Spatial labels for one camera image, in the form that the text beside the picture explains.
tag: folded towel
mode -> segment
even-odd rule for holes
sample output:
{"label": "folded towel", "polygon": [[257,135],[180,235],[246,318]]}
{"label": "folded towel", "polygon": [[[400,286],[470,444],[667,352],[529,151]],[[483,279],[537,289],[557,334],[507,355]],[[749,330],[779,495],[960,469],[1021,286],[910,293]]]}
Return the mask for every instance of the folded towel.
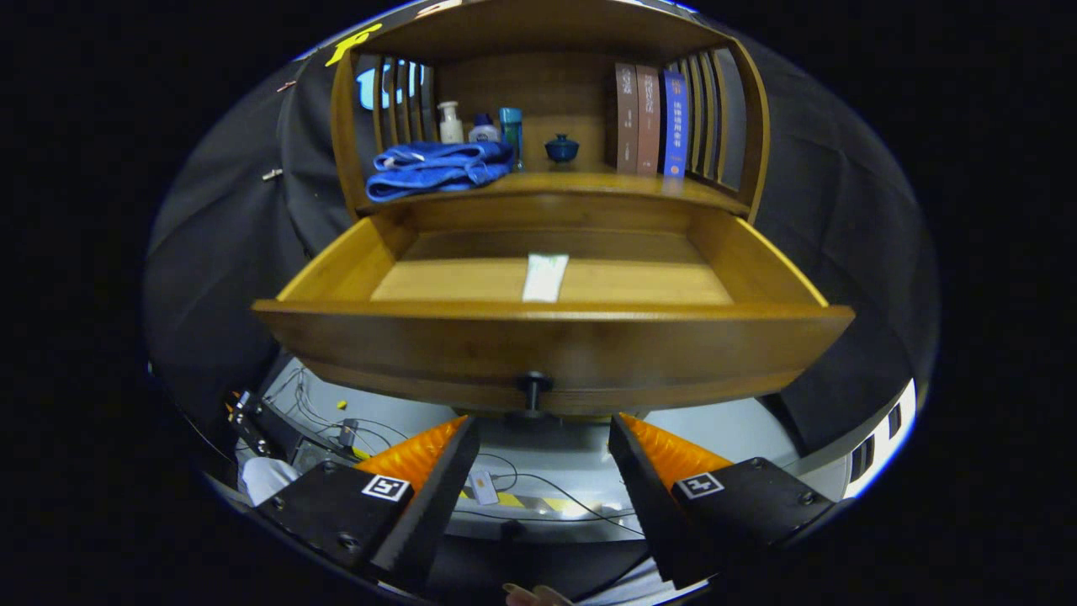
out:
{"label": "folded towel", "polygon": [[373,201],[485,185],[512,169],[513,147],[501,141],[394,145],[374,158],[380,172],[366,181]]}

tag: white cloth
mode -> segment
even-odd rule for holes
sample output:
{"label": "white cloth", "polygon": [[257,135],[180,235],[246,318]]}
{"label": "white cloth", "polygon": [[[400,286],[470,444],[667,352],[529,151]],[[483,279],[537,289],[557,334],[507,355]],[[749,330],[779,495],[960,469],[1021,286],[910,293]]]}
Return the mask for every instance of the white cloth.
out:
{"label": "white cloth", "polygon": [[276,459],[258,456],[243,464],[243,483],[254,507],[299,478],[294,467]]}

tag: open drawer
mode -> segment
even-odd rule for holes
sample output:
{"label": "open drawer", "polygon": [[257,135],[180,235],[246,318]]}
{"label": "open drawer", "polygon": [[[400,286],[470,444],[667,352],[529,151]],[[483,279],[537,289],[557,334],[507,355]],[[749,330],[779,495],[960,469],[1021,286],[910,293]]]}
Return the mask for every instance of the open drawer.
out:
{"label": "open drawer", "polygon": [[[520,300],[530,252],[570,255]],[[607,414],[777,392],[853,319],[742,219],[681,199],[424,199],[345,231],[254,311],[321,379],[474,410]]]}

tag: book spine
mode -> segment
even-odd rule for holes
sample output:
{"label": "book spine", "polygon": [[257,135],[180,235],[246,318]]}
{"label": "book spine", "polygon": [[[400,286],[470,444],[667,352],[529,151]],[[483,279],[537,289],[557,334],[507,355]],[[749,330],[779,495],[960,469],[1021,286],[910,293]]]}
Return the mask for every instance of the book spine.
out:
{"label": "book spine", "polygon": [[635,171],[640,174],[658,172],[658,133],[661,131],[661,99],[658,70],[653,67],[635,66],[637,89],[639,91],[639,130]]}
{"label": "book spine", "polygon": [[662,174],[684,177],[688,149],[688,93],[684,75],[675,71],[663,71],[662,83],[666,91],[665,149],[662,153]]}
{"label": "book spine", "polygon": [[635,172],[639,146],[639,91],[635,68],[617,64],[617,172]]}

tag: brown book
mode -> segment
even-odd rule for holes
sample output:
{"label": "brown book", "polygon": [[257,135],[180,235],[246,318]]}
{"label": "brown book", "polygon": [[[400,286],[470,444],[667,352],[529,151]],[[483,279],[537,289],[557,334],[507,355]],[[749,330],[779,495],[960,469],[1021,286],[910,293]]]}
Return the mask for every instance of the brown book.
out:
{"label": "brown book", "polygon": [[635,171],[640,174],[658,173],[658,138],[662,128],[661,94],[658,70],[635,66],[635,82],[640,97],[640,142],[637,149]]}
{"label": "brown book", "polygon": [[606,161],[615,166],[617,172],[635,172],[640,136],[635,67],[616,64],[614,72],[615,90],[606,101]]}

